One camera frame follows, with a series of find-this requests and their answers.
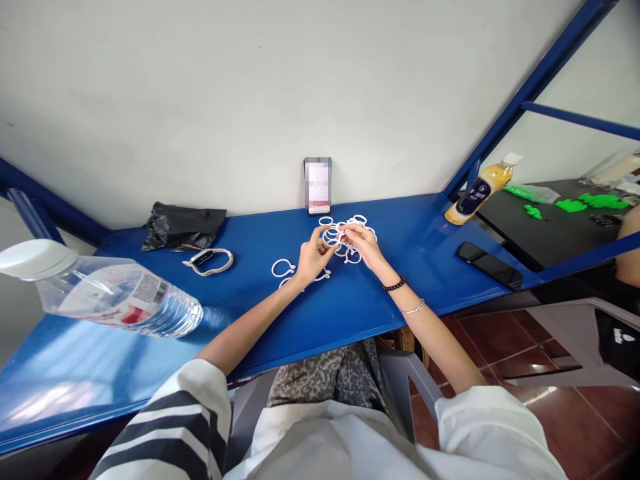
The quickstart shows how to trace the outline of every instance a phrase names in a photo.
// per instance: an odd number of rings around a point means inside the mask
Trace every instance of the blue metal bar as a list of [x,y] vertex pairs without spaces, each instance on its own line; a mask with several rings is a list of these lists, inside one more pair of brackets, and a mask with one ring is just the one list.
[[557,118],[558,120],[564,120],[576,125],[582,125],[614,135],[620,135],[621,137],[630,138],[640,141],[640,129],[622,125],[621,123],[614,123],[607,120],[600,120],[594,117],[588,117],[586,115],[580,115],[566,110],[560,110],[546,105],[540,105],[534,102],[522,102],[522,109],[540,113],[548,117]]
[[460,190],[467,178],[467,172],[476,160],[482,162],[495,146],[504,138],[512,126],[520,119],[524,101],[534,101],[540,92],[568,62],[580,45],[588,38],[618,0],[587,0],[569,22],[546,55],[507,104],[476,148],[471,152],[458,172],[453,176],[443,193],[450,199]]
[[14,188],[7,190],[7,196],[34,238],[45,238],[65,244],[54,222],[43,208],[38,208],[36,201],[32,201],[26,193]]
[[544,282],[556,280],[586,268],[590,268],[594,265],[598,265],[606,260],[617,257],[624,252],[634,250],[639,247],[640,232],[636,232],[628,237],[618,239],[615,242],[602,245],[595,250],[578,255],[571,260],[559,263],[554,267],[542,270],[539,275]]
[[99,246],[111,232],[51,190],[0,158],[0,195],[8,198],[8,188],[22,190],[29,198],[36,200],[40,207],[47,210],[51,220],[56,225],[91,245]]
[[480,159],[471,164],[471,168],[469,168],[469,174],[467,176],[467,188],[469,188],[471,184],[475,182],[476,178],[478,178],[478,175],[480,174],[480,164],[482,164]]

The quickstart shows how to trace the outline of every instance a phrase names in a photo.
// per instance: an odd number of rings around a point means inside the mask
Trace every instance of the bottle label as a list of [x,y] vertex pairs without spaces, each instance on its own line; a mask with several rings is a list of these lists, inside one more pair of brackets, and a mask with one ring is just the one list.
[[471,188],[458,200],[455,208],[462,215],[471,215],[478,210],[480,204],[482,204],[490,194],[491,187],[489,184],[478,177],[475,182],[473,182]]
[[138,280],[132,293],[120,301],[113,308],[87,315],[87,310],[95,307],[98,287],[100,290],[110,290],[117,294],[121,284],[126,284],[131,274],[130,265],[116,265],[114,267],[96,270],[86,276],[62,302],[60,315],[88,320],[105,325],[134,325],[142,323],[156,314],[165,298],[169,285],[162,278],[145,270]]

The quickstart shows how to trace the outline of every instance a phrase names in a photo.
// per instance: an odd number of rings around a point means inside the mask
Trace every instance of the bottle cap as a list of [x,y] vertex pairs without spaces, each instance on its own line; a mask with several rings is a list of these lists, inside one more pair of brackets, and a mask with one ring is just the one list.
[[27,240],[0,252],[0,273],[22,280],[42,280],[62,272],[78,252],[47,239]]
[[509,152],[508,154],[505,155],[505,157],[502,159],[502,161],[504,163],[508,163],[510,165],[517,165],[518,162],[520,162],[520,160],[522,160],[523,156],[518,154],[518,153],[514,153],[514,152]]

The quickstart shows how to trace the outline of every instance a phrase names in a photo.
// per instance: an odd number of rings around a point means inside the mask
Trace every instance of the leopard print pants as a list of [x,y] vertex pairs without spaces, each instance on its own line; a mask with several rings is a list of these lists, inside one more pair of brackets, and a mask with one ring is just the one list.
[[267,406],[336,400],[387,413],[382,391],[375,342],[366,339],[280,367]]

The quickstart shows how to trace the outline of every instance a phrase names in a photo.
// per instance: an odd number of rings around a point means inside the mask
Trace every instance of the green plastic pieces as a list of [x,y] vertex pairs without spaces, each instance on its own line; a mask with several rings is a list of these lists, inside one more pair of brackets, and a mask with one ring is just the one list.
[[530,215],[533,218],[537,218],[538,220],[542,220],[542,215],[540,215],[540,210],[538,210],[536,207],[532,207],[531,205],[525,205],[525,210],[527,211],[527,215]]
[[620,201],[617,195],[590,195],[585,193],[580,195],[578,200],[582,200],[592,208],[623,209],[629,206],[627,202]]
[[587,209],[586,204],[582,203],[580,200],[571,200],[571,199],[566,199],[566,200],[561,200],[559,202],[556,202],[555,206],[562,208],[562,210],[564,210],[567,213],[575,213],[577,211],[582,211]]
[[525,200],[541,203],[541,201],[538,200],[538,198],[533,194],[533,192],[531,192],[531,190],[529,190],[526,187],[522,187],[520,185],[507,185],[505,187],[505,190],[508,191],[509,193],[514,194],[517,197],[522,197]]

